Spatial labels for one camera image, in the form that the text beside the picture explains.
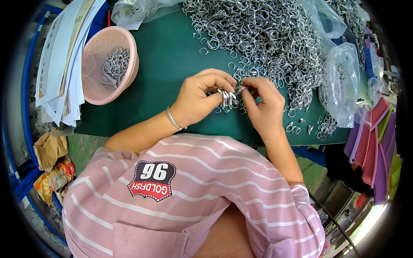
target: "black object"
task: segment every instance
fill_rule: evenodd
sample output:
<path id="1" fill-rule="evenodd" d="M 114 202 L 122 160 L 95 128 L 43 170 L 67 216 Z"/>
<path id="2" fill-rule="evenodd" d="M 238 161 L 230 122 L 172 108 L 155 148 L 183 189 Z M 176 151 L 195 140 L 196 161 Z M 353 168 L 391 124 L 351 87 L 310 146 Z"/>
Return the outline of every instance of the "black object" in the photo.
<path id="1" fill-rule="evenodd" d="M 352 190 L 373 197 L 373 189 L 361 178 L 361 167 L 353 170 L 349 158 L 344 153 L 344 146 L 345 144 L 325 146 L 327 176 L 331 181 L 337 178 Z"/>

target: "green table surface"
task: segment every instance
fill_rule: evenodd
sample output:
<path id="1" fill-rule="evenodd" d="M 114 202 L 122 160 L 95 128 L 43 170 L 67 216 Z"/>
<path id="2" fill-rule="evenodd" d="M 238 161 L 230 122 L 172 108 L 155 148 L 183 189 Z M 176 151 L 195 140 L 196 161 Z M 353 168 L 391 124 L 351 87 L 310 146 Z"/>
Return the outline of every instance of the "green table surface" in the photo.
<path id="1" fill-rule="evenodd" d="M 140 62 L 136 79 L 118 98 L 106 105 L 83 104 L 82 121 L 75 132 L 112 136 L 129 126 L 151 118 L 173 104 L 185 78 L 206 68 L 216 68 L 232 74 L 234 70 L 229 70 L 227 64 L 229 62 L 236 64 L 241 55 L 238 54 L 234 59 L 226 50 L 209 50 L 207 55 L 199 54 L 200 48 L 205 45 L 193 38 L 194 30 L 191 23 L 190 17 L 185 16 L 183 12 L 174 12 L 142 24 L 138 31 L 131 31 L 136 40 Z M 279 91 L 288 103 L 286 87 L 280 88 Z M 318 126 L 317 120 L 319 116 L 325 115 L 325 110 L 316 95 L 316 92 L 313 92 L 313 99 L 307 112 L 297 110 L 294 118 L 288 117 L 287 112 L 284 112 L 282 121 L 284 128 L 291 121 L 301 127 L 298 135 L 287 133 L 288 141 L 292 146 L 346 142 L 349 130 L 343 128 L 338 128 L 332 136 L 326 135 L 324 141 L 317 139 L 314 133 Z M 304 118 L 306 122 L 299 124 L 300 118 Z M 308 125 L 314 126 L 310 135 L 307 133 Z M 263 145 L 248 115 L 241 115 L 239 109 L 218 114 L 213 111 L 204 120 L 182 132 L 227 135 L 247 145 Z"/>

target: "pink plastic basket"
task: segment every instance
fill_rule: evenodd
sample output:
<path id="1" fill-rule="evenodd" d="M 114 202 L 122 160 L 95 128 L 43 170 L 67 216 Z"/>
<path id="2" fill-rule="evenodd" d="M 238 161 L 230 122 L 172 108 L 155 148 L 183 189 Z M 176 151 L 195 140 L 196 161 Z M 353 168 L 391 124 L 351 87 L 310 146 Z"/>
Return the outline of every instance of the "pink plastic basket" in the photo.
<path id="1" fill-rule="evenodd" d="M 102 84 L 103 65 L 106 57 L 115 47 L 129 48 L 128 70 L 115 89 Z M 111 26 L 96 33 L 82 52 L 82 85 L 85 100 L 94 105 L 104 105 L 116 99 L 135 80 L 139 70 L 139 57 L 132 34 L 124 28 Z"/>

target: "woman's right hand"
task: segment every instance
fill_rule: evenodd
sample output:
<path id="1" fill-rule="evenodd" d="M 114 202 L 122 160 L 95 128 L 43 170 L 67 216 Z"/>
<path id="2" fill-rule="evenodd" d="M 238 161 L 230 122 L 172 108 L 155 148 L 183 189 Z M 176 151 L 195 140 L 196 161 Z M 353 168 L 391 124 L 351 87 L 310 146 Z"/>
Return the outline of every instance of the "woman's right hand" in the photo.
<path id="1" fill-rule="evenodd" d="M 264 143 L 285 135 L 282 126 L 285 99 L 274 84 L 262 77 L 244 78 L 242 84 L 256 88 L 262 99 L 262 102 L 256 104 L 248 90 L 241 93 L 249 119 Z"/>

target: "floor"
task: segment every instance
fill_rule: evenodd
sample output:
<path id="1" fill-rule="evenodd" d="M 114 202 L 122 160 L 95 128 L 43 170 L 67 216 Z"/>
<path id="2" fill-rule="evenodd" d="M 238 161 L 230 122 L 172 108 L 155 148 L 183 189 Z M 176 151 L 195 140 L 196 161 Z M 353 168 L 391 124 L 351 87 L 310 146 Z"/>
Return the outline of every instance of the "floor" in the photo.
<path id="1" fill-rule="evenodd" d="M 76 175 L 79 175 L 92 159 L 94 152 L 100 148 L 107 137 L 74 133 L 68 137 L 69 156 L 75 165 Z M 259 147 L 258 152 L 265 156 L 265 148 Z M 304 183 L 310 193 L 315 193 L 325 180 L 327 169 L 302 157 L 297 156 L 298 164 L 303 172 Z"/>

